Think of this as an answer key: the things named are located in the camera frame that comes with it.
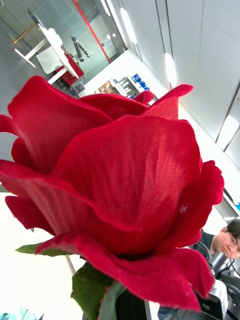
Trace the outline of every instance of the white ceiling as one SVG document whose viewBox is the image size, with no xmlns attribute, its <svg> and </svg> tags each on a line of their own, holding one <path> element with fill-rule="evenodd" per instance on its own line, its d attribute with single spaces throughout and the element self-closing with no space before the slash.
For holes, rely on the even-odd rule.
<svg viewBox="0 0 240 320">
<path fill-rule="evenodd" d="M 195 90 L 181 102 L 216 140 L 240 81 L 240 1 L 111 0 L 111 2 L 115 3 L 115 9 L 118 5 L 118 10 L 119 7 L 123 7 L 129 14 L 136 33 L 137 45 L 133 45 L 128 39 L 128 46 L 142 57 L 146 65 L 166 86 L 169 84 L 164 65 L 165 41 L 162 41 L 160 25 L 162 32 L 166 32 L 163 24 L 169 19 L 178 83 L 188 83 L 195 87 Z M 167 6 L 167 11 L 162 10 L 164 6 Z M 237 92 L 229 114 L 240 123 L 240 104 L 236 103 L 238 97 L 240 92 Z M 240 133 L 226 150 L 240 168 L 239 147 Z"/>
</svg>

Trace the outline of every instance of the white desk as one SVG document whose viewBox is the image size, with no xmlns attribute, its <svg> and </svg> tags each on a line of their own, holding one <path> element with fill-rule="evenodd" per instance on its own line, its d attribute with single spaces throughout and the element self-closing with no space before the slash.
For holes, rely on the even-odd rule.
<svg viewBox="0 0 240 320">
<path fill-rule="evenodd" d="M 53 28 L 46 29 L 38 24 L 39 30 L 44 34 L 45 39 L 43 39 L 36 47 L 34 47 L 28 54 L 23 55 L 19 50 L 14 49 L 22 58 L 24 58 L 31 66 L 36 67 L 31 61 L 30 58 L 34 56 L 47 42 L 49 42 L 53 51 L 55 52 L 60 65 L 64 66 L 58 73 L 56 73 L 49 81 L 49 84 L 53 84 L 57 79 L 59 79 L 66 71 L 69 71 L 77 79 L 79 76 L 74 71 L 73 67 L 70 65 L 68 58 L 65 56 L 64 50 L 61 48 L 63 42 L 60 36 L 56 33 Z"/>
</svg>

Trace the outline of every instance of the rose petal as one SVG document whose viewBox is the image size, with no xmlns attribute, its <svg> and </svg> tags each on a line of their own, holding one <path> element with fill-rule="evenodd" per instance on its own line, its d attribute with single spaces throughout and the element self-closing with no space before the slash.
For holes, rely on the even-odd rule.
<svg viewBox="0 0 240 320">
<path fill-rule="evenodd" d="M 17 138 L 12 146 L 11 155 L 13 160 L 20 165 L 34 168 L 32 158 L 22 138 Z"/>
<path fill-rule="evenodd" d="M 154 99 L 154 94 L 151 91 L 146 90 L 138 94 L 133 100 L 148 106 L 149 102 L 152 101 L 153 99 Z"/>
<path fill-rule="evenodd" d="M 159 250 L 169 250 L 172 247 L 185 247 L 196 243 L 200 229 L 206 224 L 213 205 L 223 199 L 224 179 L 222 172 L 214 161 L 203 163 L 200 178 L 189 185 L 180 198 L 184 212 L 179 212 L 172 227 L 171 235 Z"/>
<path fill-rule="evenodd" d="M 14 120 L 11 117 L 4 114 L 0 114 L 0 132 L 7 132 L 15 136 L 21 134 Z"/>
<path fill-rule="evenodd" d="M 158 103 L 167 100 L 169 98 L 180 98 L 182 96 L 185 96 L 189 94 L 194 87 L 190 84 L 180 84 L 176 88 L 173 88 L 172 90 L 168 91 L 164 96 L 162 96 L 158 101 L 154 103 L 154 105 L 157 105 Z"/>
<path fill-rule="evenodd" d="M 84 234 L 65 234 L 41 244 L 36 253 L 56 248 L 83 255 L 96 269 L 122 283 L 141 299 L 166 307 L 200 311 L 198 300 L 189 285 L 205 297 L 214 283 L 204 257 L 191 249 L 128 261 L 111 254 Z"/>
<path fill-rule="evenodd" d="M 46 218 L 32 200 L 19 196 L 6 196 L 5 201 L 15 218 L 17 218 L 26 229 L 40 228 L 51 235 L 55 235 Z"/>
<path fill-rule="evenodd" d="M 111 121 L 102 111 L 31 78 L 8 106 L 38 171 L 48 173 L 71 139 Z"/>
<path fill-rule="evenodd" d="M 179 118 L 179 97 L 188 94 L 192 89 L 193 86 L 188 84 L 177 86 L 148 108 L 143 116 L 158 116 L 177 120 Z"/>
<path fill-rule="evenodd" d="M 123 254 L 129 248 L 138 248 L 139 243 L 143 242 L 141 229 L 105 212 L 64 180 L 43 175 L 14 162 L 0 160 L 1 180 L 4 185 L 7 182 L 22 186 L 57 235 L 87 232 L 116 254 Z M 152 240 L 146 241 L 148 248 L 149 242 L 152 243 Z"/>
<path fill-rule="evenodd" d="M 101 110 L 113 120 L 125 115 L 139 116 L 146 110 L 141 101 L 133 101 L 120 94 L 92 94 L 83 96 L 80 100 Z"/>
<path fill-rule="evenodd" d="M 188 123 L 129 115 L 76 136 L 51 175 L 125 223 L 154 230 L 159 242 L 182 190 L 200 175 L 200 152 Z"/>
</svg>

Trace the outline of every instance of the black hair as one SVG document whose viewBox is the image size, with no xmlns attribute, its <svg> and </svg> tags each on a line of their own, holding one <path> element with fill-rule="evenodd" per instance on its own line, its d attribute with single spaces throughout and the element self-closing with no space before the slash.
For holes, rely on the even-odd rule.
<svg viewBox="0 0 240 320">
<path fill-rule="evenodd" d="M 240 219 L 234 219 L 226 227 L 226 232 L 229 232 L 235 239 L 240 239 Z"/>
</svg>

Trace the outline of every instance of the white wall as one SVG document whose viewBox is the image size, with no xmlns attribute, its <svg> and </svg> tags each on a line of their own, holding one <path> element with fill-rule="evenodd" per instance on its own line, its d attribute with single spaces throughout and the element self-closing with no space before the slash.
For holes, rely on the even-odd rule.
<svg viewBox="0 0 240 320">
<path fill-rule="evenodd" d="M 85 90 L 79 95 L 85 96 L 93 94 L 109 78 L 125 75 L 131 77 L 138 73 L 149 86 L 151 91 L 158 97 L 162 97 L 168 92 L 164 84 L 154 75 L 152 71 L 138 58 L 132 51 L 128 50 L 113 63 L 108 65 L 92 80 L 85 85 Z M 235 203 L 240 202 L 240 170 L 230 160 L 230 158 L 218 147 L 212 138 L 204 131 L 200 124 L 190 115 L 190 113 L 179 104 L 179 118 L 186 119 L 192 125 L 196 140 L 198 142 L 203 161 L 214 160 L 216 165 L 222 170 L 225 180 L 225 187 L 232 196 Z"/>
<path fill-rule="evenodd" d="M 35 244 L 52 236 L 36 229 L 26 230 L 5 204 L 0 193 L 0 312 L 29 309 L 45 320 L 82 319 L 73 299 L 72 273 L 64 257 L 48 257 L 15 252 L 25 244 Z"/>
</svg>

